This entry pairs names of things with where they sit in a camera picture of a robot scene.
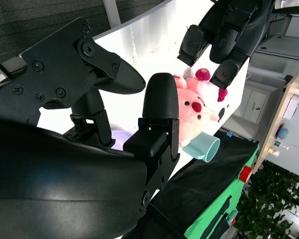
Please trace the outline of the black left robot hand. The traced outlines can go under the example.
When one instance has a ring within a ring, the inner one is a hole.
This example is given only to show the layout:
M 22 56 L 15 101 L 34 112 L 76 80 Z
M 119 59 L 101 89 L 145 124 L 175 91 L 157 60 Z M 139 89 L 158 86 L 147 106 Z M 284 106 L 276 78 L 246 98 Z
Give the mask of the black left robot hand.
M 218 64 L 211 83 L 226 89 L 266 34 L 273 0 L 219 0 L 198 25 L 191 25 L 180 45 L 178 59 L 193 66 L 208 46 Z

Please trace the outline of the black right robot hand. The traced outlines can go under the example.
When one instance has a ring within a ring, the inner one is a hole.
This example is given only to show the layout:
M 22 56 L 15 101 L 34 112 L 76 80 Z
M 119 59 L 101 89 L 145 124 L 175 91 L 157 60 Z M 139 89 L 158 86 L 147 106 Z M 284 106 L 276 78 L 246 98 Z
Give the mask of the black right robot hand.
M 114 239 L 131 231 L 178 160 L 169 73 L 149 81 L 78 18 L 0 64 L 0 239 Z M 100 91 L 145 93 L 113 149 Z

